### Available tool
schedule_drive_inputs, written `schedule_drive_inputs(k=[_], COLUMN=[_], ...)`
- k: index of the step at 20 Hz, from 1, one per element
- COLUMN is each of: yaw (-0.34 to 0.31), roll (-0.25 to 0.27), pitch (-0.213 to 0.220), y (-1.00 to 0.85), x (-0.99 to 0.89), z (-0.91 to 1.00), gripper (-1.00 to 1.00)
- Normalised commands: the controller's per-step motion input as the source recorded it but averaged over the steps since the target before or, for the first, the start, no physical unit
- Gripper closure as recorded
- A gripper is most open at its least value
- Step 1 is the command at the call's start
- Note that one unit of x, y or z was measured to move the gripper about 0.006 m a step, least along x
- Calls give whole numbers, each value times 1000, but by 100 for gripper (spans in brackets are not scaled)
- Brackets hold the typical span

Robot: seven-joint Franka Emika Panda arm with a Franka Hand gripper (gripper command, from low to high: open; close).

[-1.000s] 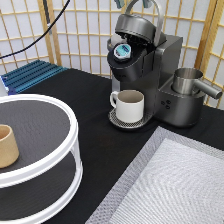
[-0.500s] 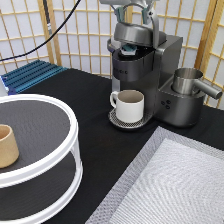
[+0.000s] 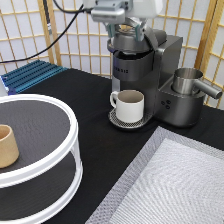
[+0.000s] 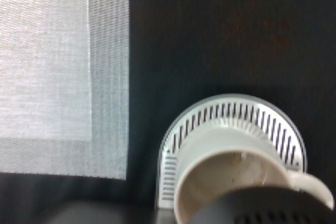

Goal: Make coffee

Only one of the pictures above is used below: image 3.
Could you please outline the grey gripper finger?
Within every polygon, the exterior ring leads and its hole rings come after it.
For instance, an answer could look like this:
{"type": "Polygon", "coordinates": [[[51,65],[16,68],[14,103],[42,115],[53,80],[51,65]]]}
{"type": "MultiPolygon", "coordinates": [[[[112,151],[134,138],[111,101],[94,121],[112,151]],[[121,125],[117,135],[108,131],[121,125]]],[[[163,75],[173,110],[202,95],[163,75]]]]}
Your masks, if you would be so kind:
{"type": "Polygon", "coordinates": [[[119,26],[117,24],[107,24],[106,25],[106,30],[108,33],[108,36],[110,38],[114,37],[116,32],[118,31],[119,26]]]}
{"type": "Polygon", "coordinates": [[[134,22],[135,37],[137,41],[142,41],[144,39],[145,25],[146,20],[139,20],[134,22]]]}

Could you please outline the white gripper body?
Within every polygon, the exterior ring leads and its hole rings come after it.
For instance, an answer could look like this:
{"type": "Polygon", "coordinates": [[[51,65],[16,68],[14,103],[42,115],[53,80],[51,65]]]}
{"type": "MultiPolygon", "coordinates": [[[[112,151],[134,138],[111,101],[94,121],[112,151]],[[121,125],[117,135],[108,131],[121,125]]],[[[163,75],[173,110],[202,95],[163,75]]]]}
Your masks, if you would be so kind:
{"type": "MultiPolygon", "coordinates": [[[[83,0],[86,8],[93,9],[96,0],[83,0]]],[[[163,0],[132,0],[132,9],[127,11],[126,17],[155,18],[163,8],[163,0]]]]}

